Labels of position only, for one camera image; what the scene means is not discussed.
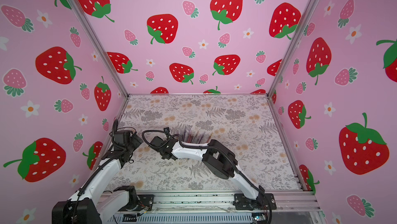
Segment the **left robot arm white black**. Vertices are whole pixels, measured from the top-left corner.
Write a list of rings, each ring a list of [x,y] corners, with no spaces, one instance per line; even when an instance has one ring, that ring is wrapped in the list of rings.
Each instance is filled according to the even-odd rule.
[[[104,224],[122,208],[134,210],[141,205],[133,186],[121,186],[102,203],[99,200],[114,176],[126,163],[133,163],[133,152],[143,143],[133,128],[119,128],[118,120],[110,132],[111,147],[84,185],[68,200],[52,209],[53,224]]]

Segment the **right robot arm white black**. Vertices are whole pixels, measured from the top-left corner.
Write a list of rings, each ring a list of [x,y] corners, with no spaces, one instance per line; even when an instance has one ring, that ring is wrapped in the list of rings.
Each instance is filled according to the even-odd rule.
[[[231,181],[247,199],[257,202],[265,199],[263,187],[255,185],[243,173],[235,154],[215,139],[208,143],[188,143],[179,134],[171,135],[169,128],[143,131],[142,139],[162,159],[201,161],[216,177]]]

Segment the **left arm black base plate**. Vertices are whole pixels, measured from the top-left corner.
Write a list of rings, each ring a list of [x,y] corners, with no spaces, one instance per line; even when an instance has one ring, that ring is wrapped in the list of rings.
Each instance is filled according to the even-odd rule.
[[[122,207],[120,211],[149,212],[152,210],[154,198],[154,195],[137,195],[129,200],[129,203]]]

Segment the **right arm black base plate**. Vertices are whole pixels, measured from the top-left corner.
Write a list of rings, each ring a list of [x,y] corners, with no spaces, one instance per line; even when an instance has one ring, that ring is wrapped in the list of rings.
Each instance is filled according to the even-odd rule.
[[[253,200],[247,198],[244,194],[235,194],[233,205],[237,210],[276,210],[276,201],[273,194],[261,195]]]

